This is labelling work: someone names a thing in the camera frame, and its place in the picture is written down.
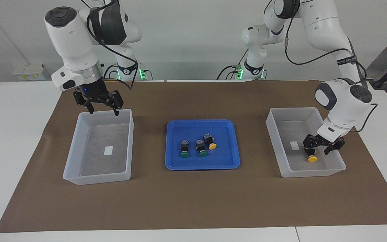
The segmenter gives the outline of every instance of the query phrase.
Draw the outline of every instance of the cable connector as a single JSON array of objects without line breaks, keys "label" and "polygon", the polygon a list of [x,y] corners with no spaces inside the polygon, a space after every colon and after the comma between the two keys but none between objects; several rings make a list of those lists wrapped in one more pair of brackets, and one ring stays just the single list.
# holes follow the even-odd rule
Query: cable connector
[{"label": "cable connector", "polygon": [[152,81],[154,81],[154,79],[153,79],[153,73],[152,73],[150,70],[143,70],[143,72],[144,72],[144,73],[150,72],[150,75],[152,76]]},{"label": "cable connector", "polygon": [[286,37],[285,37],[285,50],[288,49],[288,46],[289,46],[289,33],[286,33]]}]

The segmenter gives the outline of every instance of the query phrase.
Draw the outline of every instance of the blue tray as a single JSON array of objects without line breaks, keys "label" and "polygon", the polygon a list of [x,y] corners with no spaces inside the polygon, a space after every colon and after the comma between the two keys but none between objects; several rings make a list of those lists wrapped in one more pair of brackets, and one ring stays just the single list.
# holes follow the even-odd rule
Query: blue tray
[{"label": "blue tray", "polygon": [[[217,148],[200,157],[195,141],[210,133]],[[180,156],[180,142],[189,140],[189,157]],[[229,170],[240,166],[234,124],[230,120],[173,120],[167,125],[165,166],[170,170]]]}]

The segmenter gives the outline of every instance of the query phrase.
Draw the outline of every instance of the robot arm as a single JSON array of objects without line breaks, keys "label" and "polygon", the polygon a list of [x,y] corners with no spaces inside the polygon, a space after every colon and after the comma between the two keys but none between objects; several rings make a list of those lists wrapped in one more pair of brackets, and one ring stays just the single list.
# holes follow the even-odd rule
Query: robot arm
[{"label": "robot arm", "polygon": [[249,48],[249,55],[243,66],[244,77],[259,77],[266,57],[263,45],[285,40],[285,50],[287,49],[289,35],[283,28],[286,20],[291,18],[303,19],[308,43],[316,49],[332,52],[342,76],[321,83],[315,92],[318,103],[329,111],[317,135],[308,135],[304,141],[309,161],[315,161],[315,147],[326,146],[325,153],[328,154],[343,146],[342,137],[370,109],[372,95],[362,82],[364,80],[356,55],[341,29],[333,0],[271,0],[270,7],[264,14],[265,24],[252,26],[243,32],[244,43]]},{"label": "robot arm", "polygon": [[57,7],[46,14],[45,24],[56,51],[63,59],[63,67],[52,74],[54,84],[61,91],[76,87],[74,98],[78,105],[92,114],[92,103],[103,103],[119,114],[123,99],[118,91],[106,89],[101,64],[93,51],[94,42],[117,54],[117,62],[124,80],[134,78],[138,63],[126,43],[141,39],[141,29],[129,20],[118,0],[100,8],[76,11]]}]

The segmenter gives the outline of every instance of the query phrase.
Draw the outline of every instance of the white label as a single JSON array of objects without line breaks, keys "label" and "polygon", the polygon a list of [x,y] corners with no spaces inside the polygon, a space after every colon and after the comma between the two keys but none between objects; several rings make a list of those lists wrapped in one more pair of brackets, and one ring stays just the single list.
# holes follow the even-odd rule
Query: white label
[{"label": "white label", "polygon": [[292,150],[300,150],[300,147],[298,146],[298,142],[291,141]]},{"label": "white label", "polygon": [[112,155],[113,147],[105,147],[104,155]]}]

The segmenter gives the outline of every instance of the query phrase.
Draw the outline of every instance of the translucent plastic bin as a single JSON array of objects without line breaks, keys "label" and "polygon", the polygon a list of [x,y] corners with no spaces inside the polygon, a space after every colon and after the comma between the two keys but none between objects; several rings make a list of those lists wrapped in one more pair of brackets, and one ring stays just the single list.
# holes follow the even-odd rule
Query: translucent plastic bin
[{"label": "translucent plastic bin", "polygon": [[303,141],[308,134],[317,135],[323,122],[316,108],[270,109],[267,129],[282,177],[330,176],[346,170],[340,153],[325,155],[325,147],[316,148],[318,161],[307,161]]},{"label": "translucent plastic bin", "polygon": [[130,109],[79,114],[63,178],[77,185],[131,178],[134,121]]}]

